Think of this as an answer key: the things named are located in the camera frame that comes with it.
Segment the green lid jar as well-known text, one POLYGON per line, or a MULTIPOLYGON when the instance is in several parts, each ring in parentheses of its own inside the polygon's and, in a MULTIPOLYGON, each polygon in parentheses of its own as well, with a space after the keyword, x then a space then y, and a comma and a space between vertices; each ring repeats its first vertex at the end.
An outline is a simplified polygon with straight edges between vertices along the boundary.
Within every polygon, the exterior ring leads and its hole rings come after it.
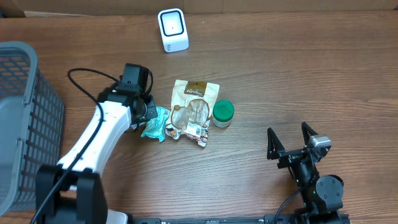
POLYGON ((219 128, 226 128, 232 122, 234 106, 228 100, 217 101, 213 107, 212 122, 219 128))

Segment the brown snack pouch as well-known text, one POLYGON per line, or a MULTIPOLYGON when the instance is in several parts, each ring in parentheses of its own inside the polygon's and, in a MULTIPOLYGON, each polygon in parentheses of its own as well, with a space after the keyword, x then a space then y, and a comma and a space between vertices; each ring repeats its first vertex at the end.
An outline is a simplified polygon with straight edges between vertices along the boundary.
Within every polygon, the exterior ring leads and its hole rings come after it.
POLYGON ((220 86, 203 81, 176 80, 165 133, 174 140, 185 135, 199 146, 208 142, 210 119, 220 86))

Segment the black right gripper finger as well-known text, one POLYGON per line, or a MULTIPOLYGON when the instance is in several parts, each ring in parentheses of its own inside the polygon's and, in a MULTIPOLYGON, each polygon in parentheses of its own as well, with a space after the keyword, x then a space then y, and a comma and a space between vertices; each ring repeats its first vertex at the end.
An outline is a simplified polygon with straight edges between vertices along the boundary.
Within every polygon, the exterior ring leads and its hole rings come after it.
POLYGON ((315 140, 318 136, 318 133, 315 132, 306 122, 301 124, 304 143, 306 146, 315 146, 315 140))
POLYGON ((267 129, 267 159, 274 160, 285 152, 285 148, 272 128, 267 129))

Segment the teal snack packet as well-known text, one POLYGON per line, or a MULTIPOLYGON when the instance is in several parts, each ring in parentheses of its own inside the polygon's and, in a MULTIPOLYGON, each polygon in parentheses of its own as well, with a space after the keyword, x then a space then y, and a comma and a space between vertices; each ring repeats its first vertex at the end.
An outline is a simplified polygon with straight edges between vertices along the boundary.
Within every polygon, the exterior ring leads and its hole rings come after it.
POLYGON ((143 130, 141 137, 158 139, 159 142, 163 142, 165 140, 166 121, 170 116, 170 110, 161 106, 156 106, 156 111, 157 117, 152 118, 146 123, 146 127, 143 130))

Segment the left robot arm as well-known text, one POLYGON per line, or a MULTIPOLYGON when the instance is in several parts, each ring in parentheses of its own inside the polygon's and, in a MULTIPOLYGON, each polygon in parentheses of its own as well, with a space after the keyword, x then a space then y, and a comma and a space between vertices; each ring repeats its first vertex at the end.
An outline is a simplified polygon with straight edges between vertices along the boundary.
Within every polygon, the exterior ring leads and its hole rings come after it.
POLYGON ((157 117, 152 72, 128 63, 105 88, 95 113, 72 149, 55 165, 42 165, 35 177, 32 223, 133 223, 133 216, 110 210, 101 176, 122 134, 157 117))

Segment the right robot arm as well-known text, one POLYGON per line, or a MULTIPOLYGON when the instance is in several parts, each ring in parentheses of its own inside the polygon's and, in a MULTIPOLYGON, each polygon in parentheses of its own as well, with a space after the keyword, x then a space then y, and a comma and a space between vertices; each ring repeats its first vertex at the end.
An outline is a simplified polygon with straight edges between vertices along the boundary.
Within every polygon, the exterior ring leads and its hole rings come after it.
POLYGON ((286 151, 272 128, 267 129, 267 159, 278 160, 278 168, 287 168, 298 190, 288 197, 275 215, 266 215, 265 223, 349 223, 349 216, 342 215, 343 180, 337 175, 320 176, 316 163, 324 158, 331 139, 314 131, 306 122, 301 124, 304 147, 286 151), (303 207, 291 215, 282 216, 286 204, 296 195, 301 195, 303 207))

